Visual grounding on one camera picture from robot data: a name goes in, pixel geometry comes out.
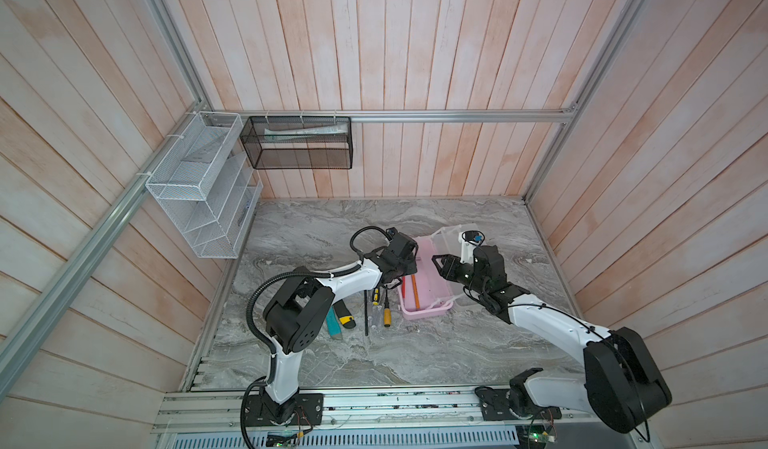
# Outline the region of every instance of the gray marble surface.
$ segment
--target gray marble surface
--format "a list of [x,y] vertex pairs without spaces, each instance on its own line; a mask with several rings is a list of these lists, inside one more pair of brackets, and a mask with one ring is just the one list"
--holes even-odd
[[[331,269],[356,259],[352,233],[365,225],[397,227],[413,237],[443,226],[474,222],[487,244],[504,255],[508,279],[549,304],[570,312],[523,204],[512,198],[302,200],[260,202],[233,287],[218,324],[213,348],[201,369],[200,389],[245,387],[267,372],[268,351],[248,331],[245,303],[261,281],[306,265]],[[381,245],[364,233],[360,249]],[[256,303],[256,323],[277,285]],[[358,325],[333,340],[323,326],[305,350],[300,384],[305,387],[504,383],[529,367],[577,371],[575,361],[537,335],[507,325],[475,302],[461,298],[443,316],[405,320],[390,297],[392,327],[382,310],[370,310],[370,335],[363,333],[362,293],[347,300]]]

